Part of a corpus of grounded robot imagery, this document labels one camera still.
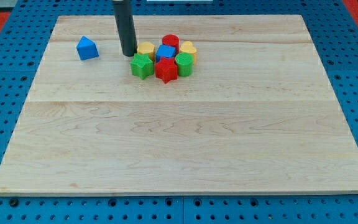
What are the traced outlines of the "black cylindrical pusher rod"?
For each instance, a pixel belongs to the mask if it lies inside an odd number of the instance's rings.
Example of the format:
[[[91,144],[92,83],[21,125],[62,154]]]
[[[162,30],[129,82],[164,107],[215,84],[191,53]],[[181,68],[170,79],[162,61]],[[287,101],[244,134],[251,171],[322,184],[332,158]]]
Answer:
[[[137,40],[131,1],[112,0],[112,5],[122,53],[127,57],[133,57],[137,49]]]

